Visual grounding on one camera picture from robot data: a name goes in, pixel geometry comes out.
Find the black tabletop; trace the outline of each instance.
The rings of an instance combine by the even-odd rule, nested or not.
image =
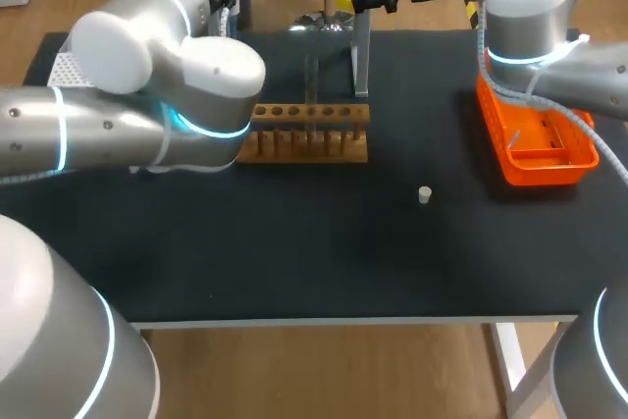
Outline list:
[[[45,84],[64,37],[26,83]],[[351,96],[345,37],[243,40],[267,63],[263,101],[303,100],[307,51],[319,100]],[[367,165],[80,172],[2,187],[0,212],[135,322],[576,314],[626,273],[628,192],[605,161],[575,187],[509,187],[475,51],[472,31],[372,34]],[[596,123],[628,161],[623,125]]]

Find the wooden floor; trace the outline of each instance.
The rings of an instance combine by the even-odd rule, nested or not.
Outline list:
[[[68,30],[104,1],[31,0],[0,9],[0,83],[21,83],[45,32]],[[322,0],[253,0],[253,27],[283,29],[321,7]],[[401,0],[396,15],[374,17],[381,29],[468,28],[462,0]],[[625,0],[581,0],[574,25],[594,39],[627,39]],[[518,329],[531,363],[552,327]],[[150,342],[162,373],[159,419],[504,417],[477,325],[160,331]],[[538,418],[552,414],[549,408]]]

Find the orange tray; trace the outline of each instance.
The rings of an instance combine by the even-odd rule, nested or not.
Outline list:
[[[562,114],[501,102],[478,78],[478,99],[506,180],[515,186],[570,185],[598,166],[593,142]],[[576,112],[590,127],[591,115]]]

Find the white perforated panel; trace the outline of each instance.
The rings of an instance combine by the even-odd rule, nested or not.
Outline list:
[[[72,53],[57,53],[55,63],[52,66],[49,87],[92,87],[79,67],[79,62]]]

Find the wooden test tube rack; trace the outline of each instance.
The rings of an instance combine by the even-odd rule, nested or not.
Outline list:
[[[263,104],[255,107],[253,125],[237,161],[245,164],[365,163],[369,106]],[[323,130],[315,130],[323,125]]]

